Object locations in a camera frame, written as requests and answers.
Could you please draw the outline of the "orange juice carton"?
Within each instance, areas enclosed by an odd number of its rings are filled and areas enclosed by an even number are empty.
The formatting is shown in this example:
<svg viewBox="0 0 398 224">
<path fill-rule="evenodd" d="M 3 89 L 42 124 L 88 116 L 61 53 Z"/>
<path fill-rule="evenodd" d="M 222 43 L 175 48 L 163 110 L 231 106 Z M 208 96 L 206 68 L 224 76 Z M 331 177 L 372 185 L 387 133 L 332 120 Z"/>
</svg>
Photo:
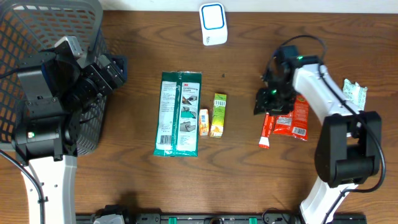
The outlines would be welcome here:
<svg viewBox="0 0 398 224">
<path fill-rule="evenodd" d="M 199 135 L 207 136 L 210 130 L 208 110 L 201 109 L 198 118 L 199 118 Z"/>
</svg>

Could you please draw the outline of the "light green tissue pack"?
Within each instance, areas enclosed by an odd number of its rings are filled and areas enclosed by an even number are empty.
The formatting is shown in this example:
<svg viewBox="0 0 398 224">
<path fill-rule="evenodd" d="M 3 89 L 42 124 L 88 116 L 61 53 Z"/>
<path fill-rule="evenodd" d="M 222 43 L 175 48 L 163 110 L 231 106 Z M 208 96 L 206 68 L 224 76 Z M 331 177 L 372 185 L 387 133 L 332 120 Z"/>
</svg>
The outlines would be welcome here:
<svg viewBox="0 0 398 224">
<path fill-rule="evenodd" d="M 351 83 L 348 79 L 344 80 L 344 95 L 362 111 L 365 108 L 367 92 L 368 88 L 361 87 L 358 82 Z"/>
</svg>

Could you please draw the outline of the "red snack bag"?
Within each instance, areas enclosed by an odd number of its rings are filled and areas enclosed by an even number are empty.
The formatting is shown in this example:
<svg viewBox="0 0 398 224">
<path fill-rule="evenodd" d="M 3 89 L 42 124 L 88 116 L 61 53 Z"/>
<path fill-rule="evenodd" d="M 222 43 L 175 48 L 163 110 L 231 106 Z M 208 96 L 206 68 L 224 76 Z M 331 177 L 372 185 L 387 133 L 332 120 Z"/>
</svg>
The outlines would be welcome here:
<svg viewBox="0 0 398 224">
<path fill-rule="evenodd" d="M 276 117 L 273 133 L 307 141 L 308 111 L 308 101 L 302 95 L 297 95 L 294 110 Z"/>
</svg>

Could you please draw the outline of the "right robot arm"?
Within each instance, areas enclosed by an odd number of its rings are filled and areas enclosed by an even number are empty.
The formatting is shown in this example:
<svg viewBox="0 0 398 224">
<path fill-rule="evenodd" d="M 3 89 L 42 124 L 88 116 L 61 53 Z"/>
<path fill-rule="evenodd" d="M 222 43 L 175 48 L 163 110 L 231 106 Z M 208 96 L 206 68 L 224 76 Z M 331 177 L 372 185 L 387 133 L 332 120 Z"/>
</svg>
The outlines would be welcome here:
<svg viewBox="0 0 398 224">
<path fill-rule="evenodd" d="M 270 61 L 276 68 L 266 67 L 267 86 L 257 92 L 254 114 L 287 115 L 303 96 L 322 125 L 314 158 L 318 177 L 294 222 L 331 223 L 348 194 L 374 192 L 384 181 L 381 117 L 350 102 L 321 57 L 283 44 Z"/>
</svg>

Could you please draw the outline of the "green white snack bag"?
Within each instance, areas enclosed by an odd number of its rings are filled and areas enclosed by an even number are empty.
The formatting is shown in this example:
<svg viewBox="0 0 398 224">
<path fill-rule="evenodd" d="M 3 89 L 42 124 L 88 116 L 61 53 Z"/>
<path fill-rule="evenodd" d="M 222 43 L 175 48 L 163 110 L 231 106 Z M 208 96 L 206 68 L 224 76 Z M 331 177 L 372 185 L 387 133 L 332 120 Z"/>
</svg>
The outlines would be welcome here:
<svg viewBox="0 0 398 224">
<path fill-rule="evenodd" d="M 163 72 L 154 155 L 196 157 L 202 73 Z"/>
</svg>

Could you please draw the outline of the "green juice carton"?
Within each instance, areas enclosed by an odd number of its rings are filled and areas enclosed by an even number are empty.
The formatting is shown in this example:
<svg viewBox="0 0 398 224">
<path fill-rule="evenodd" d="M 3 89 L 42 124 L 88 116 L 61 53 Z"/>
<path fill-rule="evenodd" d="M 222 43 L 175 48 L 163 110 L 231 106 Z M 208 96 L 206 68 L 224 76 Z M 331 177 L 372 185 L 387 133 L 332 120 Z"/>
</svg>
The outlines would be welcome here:
<svg viewBox="0 0 398 224">
<path fill-rule="evenodd" d="M 210 127 L 210 136 L 213 138 L 220 138 L 223 135 L 226 99 L 227 95 L 215 93 Z"/>
</svg>

